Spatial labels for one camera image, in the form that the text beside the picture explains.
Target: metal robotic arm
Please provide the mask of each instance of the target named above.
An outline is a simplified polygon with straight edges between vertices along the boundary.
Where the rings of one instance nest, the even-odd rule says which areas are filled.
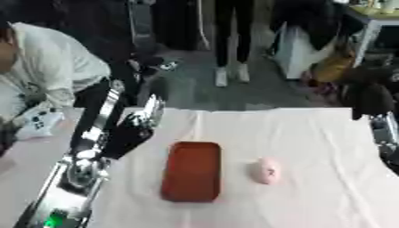
[[[123,113],[124,87],[113,81],[101,107],[86,109],[72,136],[70,150],[56,163],[38,198],[14,228],[83,228],[92,203],[108,179],[113,159],[120,159],[146,142],[158,125],[166,102],[166,83],[152,84],[144,110]]]

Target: gray floor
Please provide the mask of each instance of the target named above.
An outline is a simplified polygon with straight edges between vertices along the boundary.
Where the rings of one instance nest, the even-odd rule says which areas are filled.
[[[261,48],[265,43],[270,43],[271,38],[265,41],[267,36],[262,35],[258,28],[254,27],[253,51],[248,62],[251,75],[249,84],[232,78],[228,87],[215,87],[215,57],[210,51],[163,52],[161,55],[167,60],[180,62],[176,70],[159,73],[169,83],[168,107],[190,110],[269,110],[322,106],[322,103],[311,102],[304,90],[298,89],[295,83],[284,80],[277,66],[261,56]],[[231,71],[234,72],[234,61],[231,65]]]

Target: white shirt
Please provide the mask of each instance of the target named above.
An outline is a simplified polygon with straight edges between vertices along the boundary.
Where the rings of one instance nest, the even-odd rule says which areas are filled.
[[[24,23],[12,25],[18,60],[4,81],[23,94],[45,94],[55,107],[72,106],[74,93],[110,75],[110,67],[76,39],[59,31]]]

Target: red object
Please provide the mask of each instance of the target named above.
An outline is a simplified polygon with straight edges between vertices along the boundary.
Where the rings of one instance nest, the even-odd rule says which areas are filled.
[[[165,200],[211,202],[220,192],[221,148],[212,142],[178,142],[169,154],[161,187]]]

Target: white tablecloth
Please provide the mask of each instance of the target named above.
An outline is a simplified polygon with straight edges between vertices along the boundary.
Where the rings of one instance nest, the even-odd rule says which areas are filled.
[[[20,142],[0,159],[1,228],[37,196],[78,114],[55,137]],[[181,140],[221,145],[222,192],[214,203],[160,198],[168,150]],[[279,183],[248,176],[259,157],[281,163]],[[110,172],[91,227],[396,228],[399,217],[399,178],[379,160],[367,121],[354,122],[343,109],[168,110],[154,137]]]

